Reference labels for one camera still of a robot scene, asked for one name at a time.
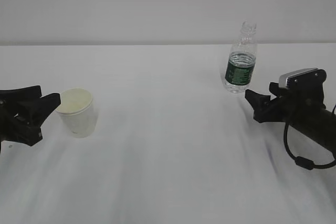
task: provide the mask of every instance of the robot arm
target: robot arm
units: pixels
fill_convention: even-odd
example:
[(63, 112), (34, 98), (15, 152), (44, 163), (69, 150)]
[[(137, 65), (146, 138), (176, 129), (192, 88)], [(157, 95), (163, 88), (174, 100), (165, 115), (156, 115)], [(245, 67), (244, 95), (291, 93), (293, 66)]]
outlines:
[(322, 69), (301, 69), (284, 74), (279, 83), (271, 82), (269, 91), (276, 96), (262, 95), (246, 90), (245, 98), (254, 109), (254, 119), (259, 123), (284, 122), (284, 146), (295, 163), (305, 169), (326, 169), (336, 165), (336, 161), (326, 165), (316, 165), (313, 161), (295, 157), (287, 143), (288, 127), (292, 126), (309, 137), (336, 157), (336, 117), (323, 104), (323, 83), (327, 74)]
[(33, 146), (42, 140), (40, 127), (60, 105), (60, 96), (57, 93), (41, 96), (40, 86), (0, 90), (0, 142)]

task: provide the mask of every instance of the green bottle label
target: green bottle label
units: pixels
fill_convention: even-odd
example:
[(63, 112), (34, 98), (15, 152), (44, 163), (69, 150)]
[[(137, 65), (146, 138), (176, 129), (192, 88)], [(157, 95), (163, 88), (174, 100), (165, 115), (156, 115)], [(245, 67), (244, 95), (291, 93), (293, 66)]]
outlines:
[(230, 61), (227, 64), (225, 79), (234, 85), (243, 86), (251, 82), (254, 65), (248, 68), (236, 67)]

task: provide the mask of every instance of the water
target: water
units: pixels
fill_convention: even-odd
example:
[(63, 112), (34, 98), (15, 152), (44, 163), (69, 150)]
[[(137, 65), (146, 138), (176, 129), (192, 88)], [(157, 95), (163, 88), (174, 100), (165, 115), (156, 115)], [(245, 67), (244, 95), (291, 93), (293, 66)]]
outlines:
[[(229, 63), (231, 63), (235, 67), (248, 69), (255, 65), (256, 57), (253, 54), (250, 54), (248, 52), (232, 52), (229, 56)], [(222, 79), (224, 87), (228, 91), (232, 93), (241, 93), (241, 92), (244, 92), (248, 88), (249, 81), (248, 81), (248, 84), (246, 85), (234, 85), (234, 84), (229, 83), (225, 79), (225, 74), (226, 74), (226, 69), (222, 69), (220, 73), (221, 79)]]

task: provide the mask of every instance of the white paper cup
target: white paper cup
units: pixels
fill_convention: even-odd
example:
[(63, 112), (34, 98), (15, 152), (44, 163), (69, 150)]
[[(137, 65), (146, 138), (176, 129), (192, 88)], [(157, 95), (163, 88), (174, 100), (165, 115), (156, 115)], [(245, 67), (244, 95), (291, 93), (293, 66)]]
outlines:
[(76, 138), (92, 134), (96, 126), (92, 94), (85, 89), (69, 89), (60, 94), (61, 105), (56, 112)]

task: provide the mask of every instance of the white tablecloth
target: white tablecloth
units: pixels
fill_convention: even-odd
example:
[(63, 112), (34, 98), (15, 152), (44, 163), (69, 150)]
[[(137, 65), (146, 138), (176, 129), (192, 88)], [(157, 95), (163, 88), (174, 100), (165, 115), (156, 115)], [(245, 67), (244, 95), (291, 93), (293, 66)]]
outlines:
[[(229, 49), (0, 47), (0, 89), (81, 87), (99, 109), (88, 138), (68, 136), (53, 113), (34, 147), (3, 143), (0, 223), (335, 223), (335, 169), (296, 166), (284, 125), (255, 122), (244, 94), (225, 91), (219, 65)], [(283, 73), (323, 68), (332, 109), (335, 52), (336, 44), (260, 45), (250, 88), (268, 94)], [(332, 159), (294, 130), (289, 139), (296, 154)]]

